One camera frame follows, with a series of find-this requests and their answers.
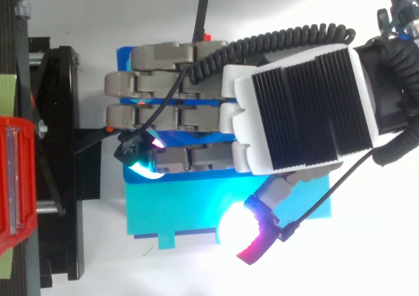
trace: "black heat sink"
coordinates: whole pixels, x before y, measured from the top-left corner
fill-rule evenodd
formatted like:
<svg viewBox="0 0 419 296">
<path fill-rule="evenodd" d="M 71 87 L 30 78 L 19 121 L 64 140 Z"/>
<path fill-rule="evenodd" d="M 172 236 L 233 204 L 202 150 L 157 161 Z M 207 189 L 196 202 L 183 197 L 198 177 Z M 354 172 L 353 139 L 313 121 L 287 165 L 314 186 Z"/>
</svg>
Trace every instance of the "black heat sink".
<svg viewBox="0 0 419 296">
<path fill-rule="evenodd" d="M 274 170 L 373 147 L 347 49 L 252 80 Z"/>
</svg>

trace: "black connector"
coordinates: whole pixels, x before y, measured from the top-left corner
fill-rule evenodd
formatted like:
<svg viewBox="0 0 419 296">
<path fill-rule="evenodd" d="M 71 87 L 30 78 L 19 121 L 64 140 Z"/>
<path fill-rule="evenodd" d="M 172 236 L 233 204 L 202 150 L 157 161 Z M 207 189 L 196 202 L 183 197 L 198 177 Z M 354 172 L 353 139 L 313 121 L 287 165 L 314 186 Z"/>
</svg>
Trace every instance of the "black connector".
<svg viewBox="0 0 419 296">
<path fill-rule="evenodd" d="M 287 224 L 284 228 L 281 229 L 278 238 L 282 242 L 286 242 L 291 236 L 294 235 L 295 230 L 299 227 L 300 225 L 297 222 L 291 222 L 290 224 Z"/>
<path fill-rule="evenodd" d="M 119 140 L 122 143 L 113 155 L 117 160 L 121 161 L 124 165 L 130 167 L 137 162 L 141 164 L 149 163 L 149 151 L 153 148 L 154 137 L 147 131 L 124 141 L 123 134 L 120 135 Z"/>
</svg>

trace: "bright light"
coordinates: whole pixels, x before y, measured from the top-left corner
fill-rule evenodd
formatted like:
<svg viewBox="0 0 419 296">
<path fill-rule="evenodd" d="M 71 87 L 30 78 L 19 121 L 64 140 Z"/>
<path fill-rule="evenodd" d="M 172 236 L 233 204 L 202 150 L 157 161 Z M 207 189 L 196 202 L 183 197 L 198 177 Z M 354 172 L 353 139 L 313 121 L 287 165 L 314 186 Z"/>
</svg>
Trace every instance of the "bright light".
<svg viewBox="0 0 419 296">
<path fill-rule="evenodd" d="M 154 139 L 153 142 L 151 142 L 151 144 L 153 144 L 155 147 L 159 147 L 161 149 L 164 148 L 163 143 L 160 140 Z"/>
<path fill-rule="evenodd" d="M 164 176 L 164 174 L 150 171 L 150 169 L 142 166 L 139 162 L 136 162 L 134 165 L 130 166 L 129 169 L 148 179 L 158 179 Z"/>
<path fill-rule="evenodd" d="M 244 251 L 259 235 L 259 222 L 253 213 L 236 202 L 224 213 L 218 226 L 220 242 L 233 253 Z"/>
</svg>

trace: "black wire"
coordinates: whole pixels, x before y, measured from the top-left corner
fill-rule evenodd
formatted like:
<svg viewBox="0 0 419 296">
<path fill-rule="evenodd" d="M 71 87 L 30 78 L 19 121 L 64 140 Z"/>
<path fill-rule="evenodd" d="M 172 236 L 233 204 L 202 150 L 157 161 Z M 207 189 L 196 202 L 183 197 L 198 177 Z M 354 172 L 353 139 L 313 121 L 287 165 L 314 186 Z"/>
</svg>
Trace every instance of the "black wire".
<svg viewBox="0 0 419 296">
<path fill-rule="evenodd" d="M 123 141 L 128 141 L 129 139 L 134 138 L 136 135 L 141 134 L 142 132 L 146 131 L 148 129 L 148 127 L 150 127 L 152 125 L 152 123 L 157 119 L 159 114 L 161 114 L 163 109 L 165 109 L 166 106 L 170 103 L 170 100 L 173 98 L 173 95 L 175 95 L 176 91 L 181 86 L 181 83 L 182 83 L 183 79 L 186 77 L 187 72 L 188 72 L 188 68 L 185 68 L 180 72 L 180 74 L 177 76 L 177 79 L 176 79 L 175 83 L 173 84 L 172 88 L 168 92 L 168 95 L 166 95 L 163 102 L 156 109 L 156 111 L 137 130 L 134 130 L 133 132 L 127 132 L 126 134 L 124 134 Z"/>
<path fill-rule="evenodd" d="M 304 213 L 298 220 L 296 220 L 294 223 L 296 225 L 300 225 L 301 222 L 303 222 L 307 217 L 312 215 L 314 211 L 316 211 L 335 191 L 339 188 L 340 185 L 342 185 L 345 180 L 351 174 L 362 165 L 372 154 L 374 150 L 370 150 L 367 154 L 365 154 L 363 157 L 361 157 L 334 185 L 325 193 L 324 196 L 320 198 L 306 213 Z"/>
<path fill-rule="evenodd" d="M 113 131 L 109 131 L 107 127 L 103 127 L 102 129 L 99 129 L 91 134 L 88 134 L 84 138 L 80 139 L 74 144 L 74 154 L 78 154 L 80 152 L 83 152 L 85 149 L 99 143 L 100 141 L 114 136 L 115 134 L 119 134 L 121 130 L 115 129 Z"/>
</svg>

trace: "black metal frame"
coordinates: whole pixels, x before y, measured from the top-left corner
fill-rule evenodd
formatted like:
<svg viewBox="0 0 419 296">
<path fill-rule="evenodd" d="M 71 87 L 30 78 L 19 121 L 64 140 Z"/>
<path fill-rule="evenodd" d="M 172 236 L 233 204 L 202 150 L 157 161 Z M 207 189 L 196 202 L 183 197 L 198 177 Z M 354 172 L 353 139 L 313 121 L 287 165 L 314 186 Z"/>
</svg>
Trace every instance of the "black metal frame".
<svg viewBox="0 0 419 296">
<path fill-rule="evenodd" d="M 16 17 L 19 1 L 0 0 L 0 74 L 17 76 L 14 115 L 48 126 L 35 146 L 37 200 L 52 199 L 58 213 L 38 214 L 38 229 L 14 248 L 12 278 L 0 281 L 0 295 L 39 296 L 52 274 L 78 280 L 84 273 L 81 200 L 100 198 L 101 143 L 73 153 L 75 140 L 93 131 L 75 128 L 77 55 L 28 39 L 27 21 Z M 44 52 L 30 70 L 29 45 Z"/>
<path fill-rule="evenodd" d="M 75 155 L 76 139 L 90 130 L 75 129 L 77 54 L 68 46 L 46 50 L 31 67 L 37 111 L 48 132 L 37 149 L 37 199 L 53 199 L 63 212 L 39 214 L 41 287 L 52 287 L 52 274 L 78 280 L 84 273 L 82 201 L 100 197 L 101 143 Z"/>
</svg>

